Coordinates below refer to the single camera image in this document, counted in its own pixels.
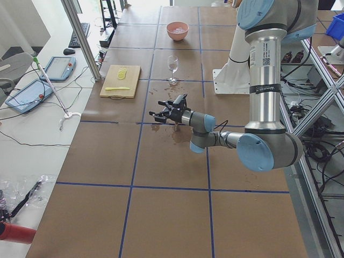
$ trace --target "blue device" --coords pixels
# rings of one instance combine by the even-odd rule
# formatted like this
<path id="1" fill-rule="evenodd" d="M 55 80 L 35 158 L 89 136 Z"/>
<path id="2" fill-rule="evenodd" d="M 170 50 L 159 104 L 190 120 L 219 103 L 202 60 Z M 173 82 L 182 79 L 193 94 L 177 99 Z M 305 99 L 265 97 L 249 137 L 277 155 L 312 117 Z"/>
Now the blue device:
<path id="1" fill-rule="evenodd" d="M 25 113 L 43 102 L 52 93 L 53 90 L 48 83 L 36 79 L 14 96 L 9 96 L 5 104 L 19 113 Z"/>
<path id="2" fill-rule="evenodd" d="M 75 57 L 53 56 L 48 62 L 44 71 L 48 75 L 49 80 L 63 82 L 73 72 L 75 63 Z M 43 74 L 41 74 L 40 79 L 45 80 Z"/>

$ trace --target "yellow knife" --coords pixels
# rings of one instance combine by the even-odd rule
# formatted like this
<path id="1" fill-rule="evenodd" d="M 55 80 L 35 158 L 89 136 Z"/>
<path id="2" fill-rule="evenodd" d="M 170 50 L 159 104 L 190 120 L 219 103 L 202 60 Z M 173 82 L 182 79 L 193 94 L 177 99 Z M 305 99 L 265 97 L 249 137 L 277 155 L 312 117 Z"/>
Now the yellow knife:
<path id="1" fill-rule="evenodd" d="M 109 87 L 109 88 L 105 88 L 105 90 L 130 90 L 129 87 Z"/>

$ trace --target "wine glass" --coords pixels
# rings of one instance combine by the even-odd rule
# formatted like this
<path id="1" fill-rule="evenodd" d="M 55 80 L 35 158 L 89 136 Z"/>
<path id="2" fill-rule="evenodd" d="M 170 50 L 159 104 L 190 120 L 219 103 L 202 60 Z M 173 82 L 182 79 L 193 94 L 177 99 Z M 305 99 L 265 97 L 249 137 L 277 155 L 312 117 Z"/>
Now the wine glass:
<path id="1" fill-rule="evenodd" d="M 172 72 L 172 77 L 168 79 L 168 82 L 171 85 L 176 85 L 178 81 L 174 78 L 174 73 L 175 71 L 178 70 L 178 65 L 179 65 L 178 57 L 176 57 L 175 55 L 169 56 L 167 58 L 167 65 L 168 65 L 168 69 Z"/>

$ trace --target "bowl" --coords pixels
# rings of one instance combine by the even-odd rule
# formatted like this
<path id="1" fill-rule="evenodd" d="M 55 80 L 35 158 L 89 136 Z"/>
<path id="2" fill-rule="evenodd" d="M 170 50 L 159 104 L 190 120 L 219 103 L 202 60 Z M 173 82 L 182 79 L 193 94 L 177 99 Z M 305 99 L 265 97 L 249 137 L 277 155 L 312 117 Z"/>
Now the bowl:
<path id="1" fill-rule="evenodd" d="M 189 25 L 181 21 L 170 23 L 166 27 L 167 34 L 175 41 L 184 39 L 189 31 Z"/>

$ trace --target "gray chair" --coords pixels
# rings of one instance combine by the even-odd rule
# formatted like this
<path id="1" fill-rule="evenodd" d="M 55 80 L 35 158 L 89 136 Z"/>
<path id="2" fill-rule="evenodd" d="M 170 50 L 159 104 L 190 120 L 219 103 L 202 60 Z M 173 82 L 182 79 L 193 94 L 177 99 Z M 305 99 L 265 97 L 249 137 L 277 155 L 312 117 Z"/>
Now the gray chair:
<path id="1" fill-rule="evenodd" d="M 9 92 L 16 87 L 32 64 L 32 58 L 28 53 L 19 53 L 0 61 L 0 88 L 4 92 Z"/>

